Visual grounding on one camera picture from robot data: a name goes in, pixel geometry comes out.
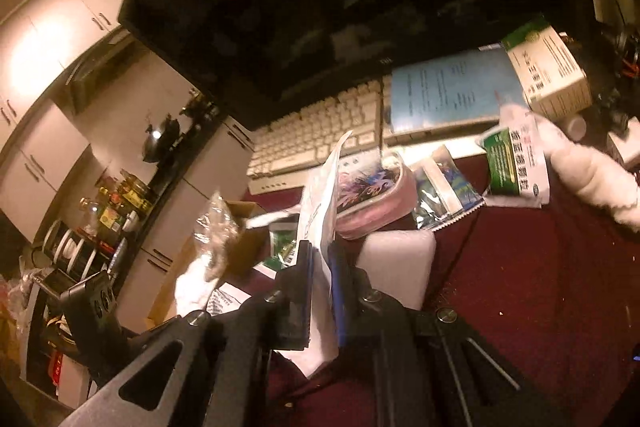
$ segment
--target clear plastic bag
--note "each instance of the clear plastic bag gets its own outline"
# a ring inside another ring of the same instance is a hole
[[[439,230],[484,204],[443,145],[411,166],[418,190],[414,219],[419,230]]]
[[[196,252],[206,266],[206,282],[222,276],[227,264],[226,244],[235,241],[238,233],[236,220],[216,191],[193,229]]]

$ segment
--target desk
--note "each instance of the desk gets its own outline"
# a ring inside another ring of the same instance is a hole
[[[456,160],[482,192],[483,156]],[[640,340],[640,239],[570,194],[550,171],[542,209],[481,208],[436,232],[423,309],[447,304],[492,343],[577,427],[600,424],[633,370]],[[293,188],[247,195],[265,210],[295,204]],[[409,219],[388,229],[405,229]],[[357,255],[359,242],[347,242]],[[255,270],[248,293],[273,281]],[[370,368],[338,357],[309,381],[273,357],[265,425],[375,425]]]

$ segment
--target medicine packet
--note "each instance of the medicine packet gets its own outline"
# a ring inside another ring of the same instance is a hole
[[[540,208],[549,202],[545,155],[531,111],[500,108],[500,124],[479,136],[477,144],[489,163],[487,205]]]
[[[412,164],[411,170],[418,191],[418,205],[412,214],[419,230],[442,229],[484,204],[444,145]]]
[[[269,225],[270,255],[254,268],[267,277],[275,279],[277,272],[293,266],[298,259],[297,233],[297,221],[271,223]]]

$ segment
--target plastic bag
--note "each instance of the plastic bag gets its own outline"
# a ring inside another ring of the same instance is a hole
[[[419,230],[442,229],[484,204],[444,145],[412,164],[411,169],[418,190],[418,205],[412,214]]]
[[[27,316],[27,305],[29,304],[29,296],[33,287],[33,275],[40,272],[41,268],[25,268],[24,262],[20,260],[20,279],[11,279],[4,283],[6,289],[6,301],[4,305],[6,310],[15,321],[16,333],[18,339],[24,333],[29,317]]]
[[[206,267],[206,282],[222,276],[227,264],[225,246],[238,238],[238,232],[236,220],[216,191],[193,229],[196,253]]]

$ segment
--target cardboard box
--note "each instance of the cardboard box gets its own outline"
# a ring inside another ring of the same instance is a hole
[[[263,214],[264,210],[253,201],[227,201],[231,214],[241,227],[238,240],[228,248],[228,266],[225,274],[220,278],[220,284],[228,274],[242,275],[252,269],[258,262],[260,250],[269,238],[267,228],[244,230],[244,221],[249,217]],[[196,258],[193,237],[187,239],[180,251],[180,255],[171,265],[164,277],[164,283],[156,296],[148,317],[145,319],[147,328],[154,328],[175,316],[175,281],[187,271],[189,265]]]
[[[640,163],[640,121],[638,118],[633,117],[629,120],[629,131],[625,138],[609,131],[607,134],[607,153],[627,170]]]
[[[518,28],[502,44],[534,112],[558,121],[593,103],[584,71],[543,18]]]

